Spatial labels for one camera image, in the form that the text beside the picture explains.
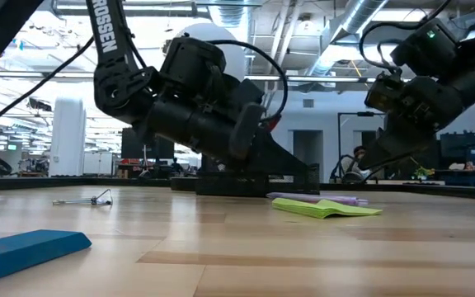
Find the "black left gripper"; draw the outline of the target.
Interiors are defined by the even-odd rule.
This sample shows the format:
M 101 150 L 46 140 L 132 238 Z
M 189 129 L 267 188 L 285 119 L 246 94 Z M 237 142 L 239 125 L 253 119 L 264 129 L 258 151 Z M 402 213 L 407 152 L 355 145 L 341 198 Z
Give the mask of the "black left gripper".
M 143 140 L 159 135 L 197 152 L 221 159 L 229 153 L 229 139 L 242 108 L 261 105 L 263 91 L 248 79 L 224 73 L 223 51 L 192 37 L 172 40 L 167 57 L 151 86 L 156 93 L 148 114 L 138 124 Z M 258 155 L 239 161 L 247 172 L 306 173 L 308 166 L 259 130 Z

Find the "white globe lamp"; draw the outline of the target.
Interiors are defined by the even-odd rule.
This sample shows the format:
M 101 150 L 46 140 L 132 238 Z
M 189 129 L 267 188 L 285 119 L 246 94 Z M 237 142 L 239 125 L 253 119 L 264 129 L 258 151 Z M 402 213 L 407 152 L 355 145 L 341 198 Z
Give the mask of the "white globe lamp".
M 195 23 L 189 25 L 176 33 L 176 37 L 187 33 L 190 37 L 198 40 L 237 40 L 236 37 L 226 28 L 217 26 L 214 23 Z M 246 75 L 246 56 L 238 45 L 218 45 L 223 51 L 226 60 L 224 72 L 242 81 Z

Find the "small green plant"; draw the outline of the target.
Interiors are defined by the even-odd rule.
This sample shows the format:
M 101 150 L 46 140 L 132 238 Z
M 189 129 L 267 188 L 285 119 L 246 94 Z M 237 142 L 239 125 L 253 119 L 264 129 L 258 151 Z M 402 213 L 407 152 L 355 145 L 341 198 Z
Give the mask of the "small green plant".
M 432 177 L 434 174 L 435 170 L 433 168 L 418 167 L 414 171 L 413 176 L 415 179 L 425 180 Z

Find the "blue storage cabinet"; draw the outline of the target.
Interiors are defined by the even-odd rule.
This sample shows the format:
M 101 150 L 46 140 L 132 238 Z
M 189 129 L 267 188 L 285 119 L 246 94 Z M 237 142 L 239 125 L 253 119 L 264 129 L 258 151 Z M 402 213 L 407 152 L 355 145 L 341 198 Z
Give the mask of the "blue storage cabinet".
M 446 186 L 475 187 L 475 132 L 440 135 L 440 169 L 435 178 Z

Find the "person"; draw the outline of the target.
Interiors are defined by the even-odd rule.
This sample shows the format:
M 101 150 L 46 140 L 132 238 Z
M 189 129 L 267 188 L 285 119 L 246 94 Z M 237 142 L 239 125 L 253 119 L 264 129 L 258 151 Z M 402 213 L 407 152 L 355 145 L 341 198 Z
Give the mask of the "person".
M 352 156 L 348 155 L 341 159 L 341 173 L 343 179 L 364 180 L 370 175 L 370 170 L 361 170 L 359 167 L 359 162 L 365 154 L 365 146 L 357 146 L 354 148 Z

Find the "blue eraser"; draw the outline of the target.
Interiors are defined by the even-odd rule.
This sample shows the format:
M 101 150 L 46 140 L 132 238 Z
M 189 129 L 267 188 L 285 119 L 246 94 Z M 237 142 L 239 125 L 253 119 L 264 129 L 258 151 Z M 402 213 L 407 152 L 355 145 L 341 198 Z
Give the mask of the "blue eraser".
M 80 252 L 91 245 L 84 233 L 52 229 L 0 238 L 0 278 Z

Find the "purple pen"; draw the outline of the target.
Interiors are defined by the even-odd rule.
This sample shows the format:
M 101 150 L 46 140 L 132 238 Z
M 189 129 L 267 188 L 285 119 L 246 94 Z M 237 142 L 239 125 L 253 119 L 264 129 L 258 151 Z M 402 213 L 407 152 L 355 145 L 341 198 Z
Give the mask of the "purple pen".
M 277 199 L 284 198 L 302 202 L 318 203 L 321 200 L 329 200 L 343 205 L 352 206 L 366 206 L 369 202 L 365 199 L 359 199 L 354 196 L 331 196 L 331 195 L 309 195 L 309 194 L 296 194 L 296 193 L 284 193 L 284 192 L 271 192 L 266 194 L 267 198 Z

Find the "black background monitor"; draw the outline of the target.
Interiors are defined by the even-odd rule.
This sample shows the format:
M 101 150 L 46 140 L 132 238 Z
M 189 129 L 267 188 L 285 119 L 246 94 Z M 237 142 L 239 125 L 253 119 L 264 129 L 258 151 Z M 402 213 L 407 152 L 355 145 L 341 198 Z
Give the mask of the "black background monitor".
M 141 140 L 132 128 L 123 128 L 121 137 L 122 158 L 174 158 L 175 143 L 163 137 L 152 135 Z

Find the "green sticky note pad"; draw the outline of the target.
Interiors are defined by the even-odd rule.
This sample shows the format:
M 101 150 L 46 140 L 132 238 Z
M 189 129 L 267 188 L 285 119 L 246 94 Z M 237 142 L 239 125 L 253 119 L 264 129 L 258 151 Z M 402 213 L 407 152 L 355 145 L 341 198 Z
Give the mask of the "green sticky note pad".
M 373 216 L 380 215 L 383 212 L 378 209 L 344 205 L 331 200 L 320 200 L 318 203 L 310 203 L 285 198 L 275 198 L 271 202 L 271 205 L 276 210 L 283 210 L 315 219 L 325 219 L 332 215 Z

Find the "black mesh desk organizer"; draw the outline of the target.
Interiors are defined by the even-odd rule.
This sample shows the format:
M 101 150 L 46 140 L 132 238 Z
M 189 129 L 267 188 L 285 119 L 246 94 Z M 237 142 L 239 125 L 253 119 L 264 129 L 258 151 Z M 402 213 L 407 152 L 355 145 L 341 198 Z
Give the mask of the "black mesh desk organizer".
M 317 195 L 320 191 L 320 169 L 310 164 L 301 175 L 265 174 L 258 172 L 200 172 L 195 193 L 202 196 L 264 197 L 271 192 Z

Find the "black tube stand frame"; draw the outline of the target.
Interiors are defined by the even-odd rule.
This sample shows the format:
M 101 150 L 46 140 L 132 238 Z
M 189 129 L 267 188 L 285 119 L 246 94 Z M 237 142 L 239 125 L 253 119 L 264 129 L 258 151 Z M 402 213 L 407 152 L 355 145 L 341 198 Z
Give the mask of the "black tube stand frame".
M 344 177 L 345 168 L 352 162 L 354 149 L 359 146 L 369 147 L 376 139 L 377 130 L 383 126 L 384 113 L 372 111 L 339 112 L 337 121 L 337 147 L 340 164 L 338 174 Z

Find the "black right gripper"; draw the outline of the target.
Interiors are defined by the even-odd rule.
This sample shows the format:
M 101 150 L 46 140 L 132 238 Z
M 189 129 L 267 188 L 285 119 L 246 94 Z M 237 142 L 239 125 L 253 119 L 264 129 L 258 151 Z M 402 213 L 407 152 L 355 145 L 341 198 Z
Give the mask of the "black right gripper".
M 468 109 L 457 90 L 431 78 L 403 82 L 386 79 L 392 92 L 383 128 L 359 161 L 361 169 L 374 169 L 407 158 L 430 145 L 435 134 Z

